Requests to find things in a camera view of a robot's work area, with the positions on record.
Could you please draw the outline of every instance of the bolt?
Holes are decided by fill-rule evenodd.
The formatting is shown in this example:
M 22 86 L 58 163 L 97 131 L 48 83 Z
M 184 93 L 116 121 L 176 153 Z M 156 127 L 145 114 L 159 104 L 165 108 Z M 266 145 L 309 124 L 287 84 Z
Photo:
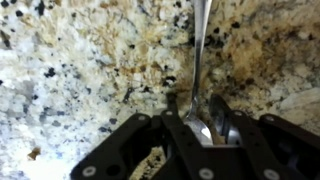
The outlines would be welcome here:
M 235 114 L 236 116 L 242 116 L 242 112 L 241 112 L 241 111 L 235 111 L 234 114 Z
M 168 115 L 168 116 L 171 116 L 173 113 L 172 113 L 172 111 L 167 111 L 166 112 L 166 115 Z
M 139 116 L 139 118 L 138 118 L 140 121 L 144 121 L 144 120 L 146 120 L 146 117 L 145 116 Z
M 269 180 L 279 180 L 280 175 L 273 169 L 265 169 L 263 171 L 264 176 Z
M 266 118 L 266 120 L 268 120 L 268 121 L 274 121 L 274 118 L 273 118 L 272 116 L 266 116 L 265 118 Z
M 84 177 L 91 177 L 96 173 L 97 169 L 94 166 L 88 166 L 82 171 Z
M 211 169 L 209 168 L 202 168 L 199 170 L 199 176 L 203 179 L 203 180 L 212 180 L 214 177 L 214 173 Z

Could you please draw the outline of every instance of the speckled granite surface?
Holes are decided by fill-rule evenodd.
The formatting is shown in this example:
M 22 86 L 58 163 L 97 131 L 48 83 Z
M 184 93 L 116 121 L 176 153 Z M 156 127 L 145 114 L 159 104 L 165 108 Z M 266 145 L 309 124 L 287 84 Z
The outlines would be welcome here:
M 0 1 L 0 179 L 68 179 L 132 113 L 164 107 L 168 91 L 186 112 L 192 1 Z M 203 109 L 219 93 L 232 108 L 320 135 L 318 9 L 317 0 L 214 1 Z

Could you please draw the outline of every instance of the metal spoon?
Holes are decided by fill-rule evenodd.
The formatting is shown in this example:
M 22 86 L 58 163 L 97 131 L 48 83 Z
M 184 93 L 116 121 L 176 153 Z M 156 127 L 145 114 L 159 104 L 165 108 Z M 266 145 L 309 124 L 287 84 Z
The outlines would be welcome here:
M 206 35 L 207 22 L 212 0 L 194 0 L 195 14 L 195 56 L 193 72 L 193 89 L 190 111 L 185 119 L 193 133 L 203 146 L 213 146 L 209 128 L 196 116 L 198 106 L 198 90 L 200 86 L 200 62 Z

